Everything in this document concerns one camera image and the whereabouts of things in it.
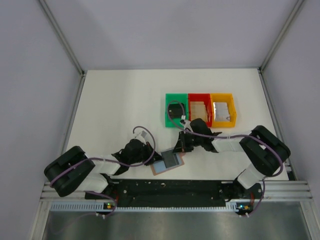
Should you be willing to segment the aluminium frame profile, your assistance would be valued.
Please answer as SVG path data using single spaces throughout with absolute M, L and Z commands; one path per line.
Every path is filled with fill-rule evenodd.
M 60 25 L 58 24 L 55 16 L 53 15 L 50 6 L 48 5 L 46 0 L 37 0 L 36 1 L 42 10 L 45 18 L 47 19 L 49 25 L 51 26 L 57 40 L 59 41 L 60 45 L 62 46 L 64 52 L 66 53 L 67 57 L 69 58 L 70 62 L 76 69 L 76 71 L 82 76 L 84 75 L 85 71 L 81 67 L 71 45 L 69 44 L 65 34 L 63 33 Z

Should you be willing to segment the silver cards stack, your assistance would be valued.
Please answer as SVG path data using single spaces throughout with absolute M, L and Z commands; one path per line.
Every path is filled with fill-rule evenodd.
M 214 102 L 213 112 L 215 122 L 230 122 L 231 115 L 226 102 Z

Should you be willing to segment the green plastic bin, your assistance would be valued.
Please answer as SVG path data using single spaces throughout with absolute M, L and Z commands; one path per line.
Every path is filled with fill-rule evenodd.
M 179 105 L 180 102 L 184 109 L 185 119 L 189 120 L 189 98 L 187 93 L 166 93 L 165 94 L 165 126 L 167 128 L 174 128 L 175 125 L 170 121 L 169 117 L 180 127 L 183 110 Z

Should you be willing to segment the black credit card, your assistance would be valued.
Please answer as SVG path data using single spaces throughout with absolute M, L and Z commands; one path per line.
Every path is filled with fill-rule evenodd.
M 167 169 L 173 168 L 180 164 L 177 155 L 173 153 L 173 150 L 171 149 L 163 151 L 161 153 L 161 156 L 163 158 L 164 165 Z

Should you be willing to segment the yellow plastic bin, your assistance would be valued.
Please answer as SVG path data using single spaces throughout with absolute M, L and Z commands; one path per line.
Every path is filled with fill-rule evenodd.
M 237 112 L 231 93 L 211 93 L 212 128 L 234 128 Z

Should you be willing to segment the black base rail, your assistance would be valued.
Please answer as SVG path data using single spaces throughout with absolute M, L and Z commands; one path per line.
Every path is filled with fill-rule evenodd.
M 233 199 L 251 200 L 256 194 L 233 183 L 218 180 L 114 179 L 104 195 L 118 207 L 224 207 Z

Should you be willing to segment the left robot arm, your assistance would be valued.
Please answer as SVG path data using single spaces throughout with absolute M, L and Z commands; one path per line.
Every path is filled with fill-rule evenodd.
M 89 157 L 80 146 L 71 147 L 44 169 L 49 186 L 60 197 L 82 191 L 109 198 L 114 187 L 107 176 L 119 176 L 130 168 L 150 166 L 163 159 L 156 152 L 155 138 L 147 128 L 136 126 L 132 132 L 134 138 L 107 156 Z

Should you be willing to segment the brown leather card holder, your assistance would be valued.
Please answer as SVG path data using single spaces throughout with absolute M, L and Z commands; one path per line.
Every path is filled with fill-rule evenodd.
M 167 171 L 183 166 L 184 153 L 173 153 L 173 149 L 168 149 L 160 153 L 162 160 L 153 163 L 150 168 L 154 176 L 163 174 Z

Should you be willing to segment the black cards stack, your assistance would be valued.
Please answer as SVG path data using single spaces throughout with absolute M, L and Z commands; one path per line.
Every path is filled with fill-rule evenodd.
M 168 105 L 168 113 L 171 119 L 181 119 L 183 111 L 185 110 L 186 108 L 183 103 L 180 105 L 179 103 L 174 102 Z

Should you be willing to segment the red plastic bin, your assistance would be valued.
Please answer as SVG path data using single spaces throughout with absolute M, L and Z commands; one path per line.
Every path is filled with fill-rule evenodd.
M 209 93 L 189 93 L 189 120 L 202 119 L 208 127 L 213 122 L 213 106 Z

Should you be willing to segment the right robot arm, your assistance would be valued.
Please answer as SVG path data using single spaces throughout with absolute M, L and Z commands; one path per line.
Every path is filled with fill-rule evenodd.
M 256 126 L 248 134 L 224 135 L 213 132 L 201 119 L 181 120 L 178 140 L 173 148 L 176 153 L 190 153 L 195 147 L 207 152 L 245 153 L 250 165 L 234 180 L 233 192 L 245 198 L 257 182 L 278 176 L 284 169 L 284 162 L 290 157 L 290 149 L 263 125 Z

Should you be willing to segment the gold cards stack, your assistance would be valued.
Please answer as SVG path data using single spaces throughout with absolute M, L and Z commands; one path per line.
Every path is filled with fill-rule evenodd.
M 206 105 L 203 101 L 191 101 L 190 102 L 190 120 L 202 119 L 203 121 L 208 121 L 208 114 Z

